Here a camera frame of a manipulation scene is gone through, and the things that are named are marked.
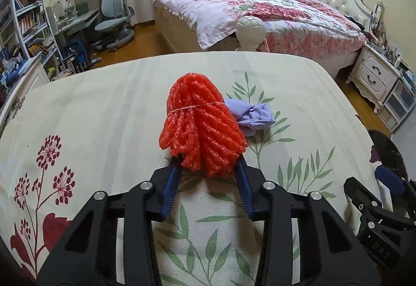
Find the red foam fruit net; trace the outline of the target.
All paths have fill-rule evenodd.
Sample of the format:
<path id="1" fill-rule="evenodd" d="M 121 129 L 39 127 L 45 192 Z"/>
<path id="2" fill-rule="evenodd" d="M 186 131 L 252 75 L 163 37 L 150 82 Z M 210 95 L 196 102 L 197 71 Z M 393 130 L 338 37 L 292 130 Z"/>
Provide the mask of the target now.
<path id="1" fill-rule="evenodd" d="M 189 171 L 229 178 L 248 143 L 217 87 L 202 74 L 187 73 L 170 89 L 159 147 L 182 157 Z"/>

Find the black trash bag bin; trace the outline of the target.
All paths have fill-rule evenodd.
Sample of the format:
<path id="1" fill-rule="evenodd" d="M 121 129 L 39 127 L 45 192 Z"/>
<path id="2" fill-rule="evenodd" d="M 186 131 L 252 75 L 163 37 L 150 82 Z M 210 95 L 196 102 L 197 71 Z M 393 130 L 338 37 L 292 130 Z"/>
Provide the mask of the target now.
<path id="1" fill-rule="evenodd" d="M 370 162 L 378 161 L 399 178 L 408 179 L 407 170 L 402 155 L 395 144 L 385 134 L 378 130 L 368 130 L 372 139 Z"/>

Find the plastic drawer unit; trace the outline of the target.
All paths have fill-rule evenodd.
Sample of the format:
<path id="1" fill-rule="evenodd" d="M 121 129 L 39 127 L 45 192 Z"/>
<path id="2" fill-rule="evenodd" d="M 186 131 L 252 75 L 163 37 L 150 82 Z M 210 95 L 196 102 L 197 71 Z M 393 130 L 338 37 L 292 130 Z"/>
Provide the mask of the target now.
<path id="1" fill-rule="evenodd" d="M 414 106 L 415 93 L 407 81 L 400 78 L 376 114 L 389 132 L 395 133 Z"/>

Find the white nightstand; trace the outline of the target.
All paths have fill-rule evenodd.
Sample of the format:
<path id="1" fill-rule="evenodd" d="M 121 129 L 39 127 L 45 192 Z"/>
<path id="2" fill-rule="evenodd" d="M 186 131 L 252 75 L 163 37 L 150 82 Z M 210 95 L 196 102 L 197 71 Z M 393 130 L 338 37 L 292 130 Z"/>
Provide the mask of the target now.
<path id="1" fill-rule="evenodd" d="M 352 82 L 361 96 L 374 104 L 374 113 L 377 113 L 401 75 L 398 68 L 366 42 L 346 84 Z"/>

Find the floral bedspread table cover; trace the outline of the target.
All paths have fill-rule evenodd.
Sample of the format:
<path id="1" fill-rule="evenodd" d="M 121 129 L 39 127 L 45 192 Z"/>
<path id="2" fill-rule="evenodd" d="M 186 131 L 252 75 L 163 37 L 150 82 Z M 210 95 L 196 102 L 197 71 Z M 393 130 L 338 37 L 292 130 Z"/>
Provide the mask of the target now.
<path id="1" fill-rule="evenodd" d="M 90 70 L 31 89 L 1 134 L 1 239 L 34 280 L 97 190 L 129 191 L 170 159 L 159 148 L 171 86 L 207 76 L 224 98 L 266 103 L 275 123 L 248 140 L 248 165 L 288 192 L 320 192 L 357 232 L 343 191 L 355 176 L 383 200 L 379 164 L 358 113 L 333 78 L 298 56 L 171 54 Z M 154 223 L 164 285 L 254 285 L 262 223 L 245 216 L 232 179 L 183 172 L 171 218 Z"/>

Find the purple crumpled cloth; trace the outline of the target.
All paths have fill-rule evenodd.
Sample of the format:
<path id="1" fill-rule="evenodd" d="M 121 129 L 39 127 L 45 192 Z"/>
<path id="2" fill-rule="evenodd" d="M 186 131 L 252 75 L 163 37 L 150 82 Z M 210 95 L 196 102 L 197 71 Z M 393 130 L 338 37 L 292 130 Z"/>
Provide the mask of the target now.
<path id="1" fill-rule="evenodd" d="M 259 131 L 267 131 L 275 123 L 267 103 L 253 105 L 236 98 L 227 99 L 225 103 L 246 138 L 255 136 Z"/>

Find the white round bedpost knob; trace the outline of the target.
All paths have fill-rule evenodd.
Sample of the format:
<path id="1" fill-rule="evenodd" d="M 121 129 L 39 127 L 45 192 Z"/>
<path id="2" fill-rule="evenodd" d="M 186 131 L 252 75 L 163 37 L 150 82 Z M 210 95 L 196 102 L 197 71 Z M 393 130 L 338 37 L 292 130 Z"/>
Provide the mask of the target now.
<path id="1" fill-rule="evenodd" d="M 240 51 L 256 51 L 266 37 L 263 21 L 255 16 L 244 16 L 236 25 L 236 37 Z"/>

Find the study desk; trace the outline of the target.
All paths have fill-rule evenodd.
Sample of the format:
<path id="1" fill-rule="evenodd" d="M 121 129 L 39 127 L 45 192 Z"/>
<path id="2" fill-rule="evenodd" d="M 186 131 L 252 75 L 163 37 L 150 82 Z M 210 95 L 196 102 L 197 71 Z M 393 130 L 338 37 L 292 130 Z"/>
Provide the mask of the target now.
<path id="1" fill-rule="evenodd" d="M 63 57 L 65 47 L 67 45 L 65 35 L 74 35 L 76 33 L 82 32 L 85 28 L 91 26 L 94 21 L 100 15 L 99 9 L 94 9 L 89 11 L 81 16 L 75 17 L 71 22 L 64 24 L 59 27 L 58 23 L 54 18 L 54 12 L 52 7 L 46 7 L 47 22 L 51 28 L 51 32 L 54 36 L 54 39 L 57 43 L 61 57 Z"/>

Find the white bookshelf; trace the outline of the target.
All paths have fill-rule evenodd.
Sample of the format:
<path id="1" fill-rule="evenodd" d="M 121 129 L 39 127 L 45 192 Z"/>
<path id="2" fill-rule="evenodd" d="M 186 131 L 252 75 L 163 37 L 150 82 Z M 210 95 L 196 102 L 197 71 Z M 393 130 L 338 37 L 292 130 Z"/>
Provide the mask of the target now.
<path id="1" fill-rule="evenodd" d="M 56 79 L 61 52 L 44 0 L 1 0 L 1 53 L 16 61 L 38 56 L 48 80 Z"/>

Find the grey desk chair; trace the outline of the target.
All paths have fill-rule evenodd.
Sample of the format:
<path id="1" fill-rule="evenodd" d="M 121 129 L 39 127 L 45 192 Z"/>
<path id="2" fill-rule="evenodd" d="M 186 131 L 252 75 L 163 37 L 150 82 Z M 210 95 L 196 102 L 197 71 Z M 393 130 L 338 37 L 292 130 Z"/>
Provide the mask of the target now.
<path id="1" fill-rule="evenodd" d="M 94 48 L 99 51 L 116 50 L 134 38 L 131 18 L 135 10 L 128 5 L 127 0 L 102 0 L 101 13 L 105 20 L 97 24 L 94 30 L 104 37 L 94 44 Z"/>

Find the bed with floral quilt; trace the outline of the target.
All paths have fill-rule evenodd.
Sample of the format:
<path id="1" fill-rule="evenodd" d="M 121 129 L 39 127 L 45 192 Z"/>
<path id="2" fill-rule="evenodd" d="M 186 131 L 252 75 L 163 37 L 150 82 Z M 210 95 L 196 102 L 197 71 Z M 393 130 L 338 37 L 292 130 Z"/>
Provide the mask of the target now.
<path id="1" fill-rule="evenodd" d="M 256 51 L 305 57 L 336 76 L 366 41 L 358 24 L 318 0 L 154 0 L 153 5 L 156 27 L 175 53 L 239 51 L 237 22 L 255 16 L 266 28 Z"/>

